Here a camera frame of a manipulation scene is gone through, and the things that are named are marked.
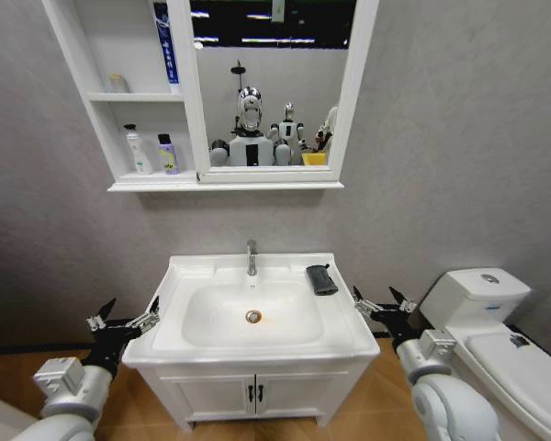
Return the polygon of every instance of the toilet flush button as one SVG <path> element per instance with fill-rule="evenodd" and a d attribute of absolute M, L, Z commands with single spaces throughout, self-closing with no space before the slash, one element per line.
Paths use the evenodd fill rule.
<path fill-rule="evenodd" d="M 497 278 L 495 278 L 492 274 L 482 274 L 481 278 L 483 278 L 484 280 L 487 280 L 489 283 L 494 283 L 496 285 L 500 283 L 500 281 Z"/>

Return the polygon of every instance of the ceiling light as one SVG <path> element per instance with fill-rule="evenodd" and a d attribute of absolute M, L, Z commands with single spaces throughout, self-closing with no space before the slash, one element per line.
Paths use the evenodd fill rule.
<path fill-rule="evenodd" d="M 218 37 L 194 37 L 194 41 L 201 41 L 206 43 L 218 43 Z"/>
<path fill-rule="evenodd" d="M 193 18 L 210 18 L 210 14 L 204 11 L 192 11 L 190 12 L 190 16 Z"/>
<path fill-rule="evenodd" d="M 241 39 L 243 43 L 301 43 L 311 44 L 315 39 Z"/>
<path fill-rule="evenodd" d="M 251 20 L 271 20 L 272 16 L 267 16 L 264 14 L 247 14 L 247 18 Z"/>

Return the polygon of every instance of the bathroom sink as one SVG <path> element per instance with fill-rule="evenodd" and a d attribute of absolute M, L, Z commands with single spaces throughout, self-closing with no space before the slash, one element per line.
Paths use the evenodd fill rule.
<path fill-rule="evenodd" d="M 182 335 L 192 345 L 206 347 L 309 343 L 322 335 L 314 297 L 297 281 L 203 287 L 188 303 Z"/>
<path fill-rule="evenodd" d="M 316 296 L 307 266 L 329 264 L 339 291 Z M 332 254 L 172 256 L 154 297 L 161 320 L 131 342 L 123 361 L 299 359 L 371 355 L 379 350 Z"/>

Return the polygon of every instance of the humanoid robot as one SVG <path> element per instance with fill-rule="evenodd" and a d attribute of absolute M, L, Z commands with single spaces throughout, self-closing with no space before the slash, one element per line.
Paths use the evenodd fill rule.
<path fill-rule="evenodd" d="M 287 103 L 285 117 L 279 124 L 272 124 L 267 133 L 267 138 L 274 142 L 274 146 L 285 144 L 289 145 L 292 151 L 292 165 L 300 165 L 301 151 L 307 150 L 306 140 L 304 139 L 304 124 L 294 122 L 294 104 Z"/>
<path fill-rule="evenodd" d="M 289 145 L 274 146 L 262 132 L 261 94 L 255 87 L 247 86 L 239 93 L 235 139 L 228 144 L 214 141 L 210 150 L 210 164 L 221 166 L 231 158 L 232 166 L 289 165 L 292 151 Z"/>

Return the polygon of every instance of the purple bottle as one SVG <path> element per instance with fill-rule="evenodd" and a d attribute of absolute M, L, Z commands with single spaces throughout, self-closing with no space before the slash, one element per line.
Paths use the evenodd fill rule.
<path fill-rule="evenodd" d="M 169 139 L 167 133 L 160 133 L 157 135 L 159 138 L 159 157 L 162 160 L 163 170 L 166 175 L 177 175 L 180 173 L 177 168 L 177 159 L 175 158 L 175 148 L 172 144 L 172 140 Z"/>

